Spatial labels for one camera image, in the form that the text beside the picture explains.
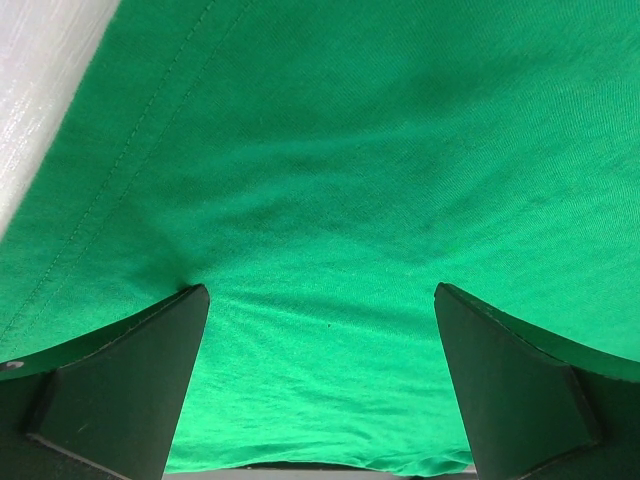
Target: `shiny white surface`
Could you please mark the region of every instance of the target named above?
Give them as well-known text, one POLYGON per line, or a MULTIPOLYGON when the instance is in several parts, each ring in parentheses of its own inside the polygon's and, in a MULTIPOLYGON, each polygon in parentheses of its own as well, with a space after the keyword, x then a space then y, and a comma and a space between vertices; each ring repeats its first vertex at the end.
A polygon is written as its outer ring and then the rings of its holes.
POLYGON ((118 0, 0 0, 0 237, 118 0))

